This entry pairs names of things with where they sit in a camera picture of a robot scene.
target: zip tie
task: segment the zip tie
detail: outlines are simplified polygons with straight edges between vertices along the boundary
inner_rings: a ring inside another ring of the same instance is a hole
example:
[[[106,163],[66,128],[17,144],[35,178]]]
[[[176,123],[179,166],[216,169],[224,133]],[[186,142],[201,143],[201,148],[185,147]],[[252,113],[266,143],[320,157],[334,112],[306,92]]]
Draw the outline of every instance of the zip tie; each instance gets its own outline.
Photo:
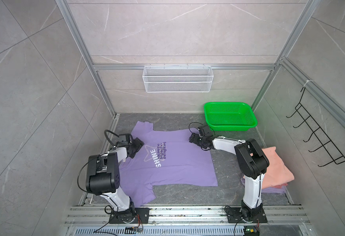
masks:
[[[306,85],[309,81],[314,82],[314,80],[307,80],[307,81],[304,83],[304,86],[303,86],[303,87],[305,87],[305,85]]]

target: black wire rack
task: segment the black wire rack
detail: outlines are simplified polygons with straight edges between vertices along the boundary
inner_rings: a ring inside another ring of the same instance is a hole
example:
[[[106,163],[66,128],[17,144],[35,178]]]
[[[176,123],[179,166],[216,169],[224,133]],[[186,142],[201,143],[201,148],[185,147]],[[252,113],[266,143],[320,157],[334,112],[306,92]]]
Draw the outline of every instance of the black wire rack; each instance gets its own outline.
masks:
[[[319,146],[317,149],[315,149],[315,150],[313,150],[313,151],[310,151],[310,150],[308,150],[308,151],[309,151],[310,153],[312,153],[312,152],[315,152],[315,151],[317,151],[318,149],[320,149],[320,148],[323,147],[323,148],[326,150],[326,152],[329,154],[329,156],[331,157],[331,159],[332,159],[331,162],[328,162],[328,163],[326,163],[326,164],[324,164],[324,165],[318,165],[319,167],[324,167],[324,166],[326,166],[326,165],[328,165],[328,164],[330,164],[330,163],[333,163],[333,162],[334,162],[335,164],[337,164],[337,165],[339,165],[340,163],[344,163],[344,162],[345,162],[345,156],[343,155],[343,153],[342,153],[342,152],[339,150],[339,148],[334,144],[334,142],[330,139],[330,137],[326,134],[326,132],[322,129],[322,127],[321,127],[320,125],[318,125],[317,121],[312,117],[312,115],[310,115],[310,113],[307,111],[307,109],[301,104],[302,96],[304,95],[304,92],[305,92],[305,87],[303,87],[303,88],[301,89],[300,92],[302,92],[302,94],[301,94],[300,101],[299,101],[298,104],[295,106],[295,110],[296,110],[296,111],[295,111],[291,116],[289,116],[289,117],[286,116],[286,117],[287,117],[287,118],[291,118],[294,114],[298,113],[298,114],[301,116],[301,118],[303,119],[303,122],[301,122],[301,124],[299,124],[297,127],[293,126],[293,128],[298,128],[298,127],[300,127],[303,123],[307,124],[307,126],[309,127],[309,129],[312,131],[312,134],[310,135],[310,137],[309,137],[308,140],[306,140],[306,141],[303,140],[303,141],[304,141],[304,142],[308,142],[308,141],[312,138],[312,136],[314,135],[314,136],[318,139],[318,141],[320,142],[320,144],[321,144],[321,146]],[[300,108],[303,108],[309,116],[306,117],[306,118],[304,118],[303,115],[298,111]],[[311,118],[311,119],[314,121],[314,123],[318,126],[318,128],[314,129],[314,128],[312,128],[312,127],[307,123],[307,120],[308,120],[309,118]],[[323,143],[323,142],[319,139],[319,137],[317,136],[316,131],[318,131],[318,132],[321,132],[321,131],[322,131],[323,134],[326,135],[326,137],[328,138],[329,141]],[[328,149],[326,148],[326,146],[325,146],[326,144],[333,144],[334,147],[338,150],[338,152],[339,152],[339,154],[340,154],[340,157],[334,159],[334,157],[330,154],[330,152],[329,152]]]

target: metal vent grate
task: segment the metal vent grate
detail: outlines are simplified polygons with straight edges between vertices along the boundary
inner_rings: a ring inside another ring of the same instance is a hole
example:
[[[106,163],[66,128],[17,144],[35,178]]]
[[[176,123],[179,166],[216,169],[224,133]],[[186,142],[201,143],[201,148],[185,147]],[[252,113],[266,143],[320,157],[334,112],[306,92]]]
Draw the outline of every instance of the metal vent grate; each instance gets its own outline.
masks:
[[[142,78],[147,92],[209,92],[210,66],[145,66]]]
[[[106,233],[113,233],[118,236],[144,235],[144,236],[176,236],[176,235],[203,235],[203,236],[219,236],[234,235],[234,226],[145,226],[142,233],[135,233],[126,230],[125,226],[108,226],[101,229],[98,233],[93,233],[98,227],[77,227],[75,236],[96,236]],[[235,235],[244,235],[243,226],[237,226]]]

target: t-shirt sleeve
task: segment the t-shirt sleeve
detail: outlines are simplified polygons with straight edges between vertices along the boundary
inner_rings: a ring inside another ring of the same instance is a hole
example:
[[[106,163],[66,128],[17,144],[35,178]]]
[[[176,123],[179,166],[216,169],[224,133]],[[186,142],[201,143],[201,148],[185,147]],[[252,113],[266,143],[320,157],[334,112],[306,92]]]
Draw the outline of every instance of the t-shirt sleeve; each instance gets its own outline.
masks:
[[[136,183],[121,188],[123,189],[124,193],[132,199],[135,207],[140,207],[156,198],[153,192],[153,186],[150,183]]]

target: purple t-shirt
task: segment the purple t-shirt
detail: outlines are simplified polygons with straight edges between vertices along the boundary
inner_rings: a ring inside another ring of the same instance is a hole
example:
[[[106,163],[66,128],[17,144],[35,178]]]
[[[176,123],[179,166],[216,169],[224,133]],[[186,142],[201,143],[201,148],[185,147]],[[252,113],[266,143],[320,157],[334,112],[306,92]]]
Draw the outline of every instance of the purple t-shirt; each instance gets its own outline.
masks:
[[[153,123],[138,121],[131,134],[145,144],[133,159],[126,158],[119,168],[120,186],[135,207],[156,198],[154,185],[217,186],[211,153],[188,141],[191,135],[188,129],[154,131]]]

